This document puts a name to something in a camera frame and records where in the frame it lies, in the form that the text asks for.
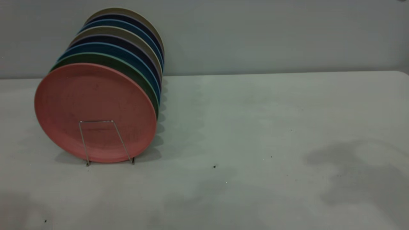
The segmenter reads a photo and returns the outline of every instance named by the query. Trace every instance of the table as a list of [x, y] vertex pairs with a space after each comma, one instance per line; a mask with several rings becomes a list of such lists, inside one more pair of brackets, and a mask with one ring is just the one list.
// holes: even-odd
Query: table
[[409, 77], [173, 76], [157, 135], [118, 164], [73, 157], [0, 80], [2, 229], [409, 229]]

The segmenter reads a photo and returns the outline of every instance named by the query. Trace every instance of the wall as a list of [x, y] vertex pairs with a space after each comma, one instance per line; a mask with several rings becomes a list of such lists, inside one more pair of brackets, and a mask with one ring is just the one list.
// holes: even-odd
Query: wall
[[43, 77], [95, 11], [147, 17], [166, 75], [405, 70], [409, 2], [0, 0], [0, 77]]

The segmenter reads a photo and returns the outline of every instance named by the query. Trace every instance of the stack of plates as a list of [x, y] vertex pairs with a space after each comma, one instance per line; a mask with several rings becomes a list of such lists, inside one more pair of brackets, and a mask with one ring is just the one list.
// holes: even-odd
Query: stack of plates
[[155, 135], [163, 66], [163, 43], [151, 23], [127, 9], [101, 10], [38, 86], [38, 122], [51, 140], [79, 158], [135, 157]]

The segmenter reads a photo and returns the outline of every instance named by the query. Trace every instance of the pink plate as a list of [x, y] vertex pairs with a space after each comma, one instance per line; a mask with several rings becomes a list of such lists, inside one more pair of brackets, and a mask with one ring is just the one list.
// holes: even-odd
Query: pink plate
[[[103, 65], [75, 63], [53, 70], [38, 86], [34, 107], [49, 138], [84, 160], [80, 121], [113, 120], [131, 158], [155, 136], [156, 116], [148, 96], [130, 78]], [[84, 122], [81, 128], [90, 161], [128, 160], [114, 123]]]

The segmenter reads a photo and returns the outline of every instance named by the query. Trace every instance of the plate stand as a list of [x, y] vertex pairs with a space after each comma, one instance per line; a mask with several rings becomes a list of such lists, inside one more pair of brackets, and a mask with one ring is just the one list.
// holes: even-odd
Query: plate stand
[[119, 130], [118, 130], [118, 127], [117, 127], [117, 124], [115, 123], [114, 120], [106, 120], [106, 121], [79, 121], [79, 122], [78, 122], [79, 131], [81, 132], [82, 144], [84, 145], [85, 155], [87, 156], [87, 167], [91, 165], [91, 162], [90, 162], [90, 159], [89, 159], [89, 157], [88, 157], [87, 146], [85, 145], [85, 140], [84, 140], [84, 135], [82, 134], [81, 124], [82, 124], [82, 123], [99, 123], [99, 122], [111, 122], [111, 123], [114, 124], [115, 129], [117, 130], [119, 139], [121, 140], [122, 145], [124, 146], [126, 155], [128, 156], [129, 162], [131, 162], [131, 164], [134, 165], [134, 164], [135, 164], [135, 157], [130, 158], [129, 153], [128, 153], [128, 150], [126, 149], [125, 143], [124, 143], [124, 141], [122, 140], [121, 134], [120, 134], [120, 132], [119, 132]]

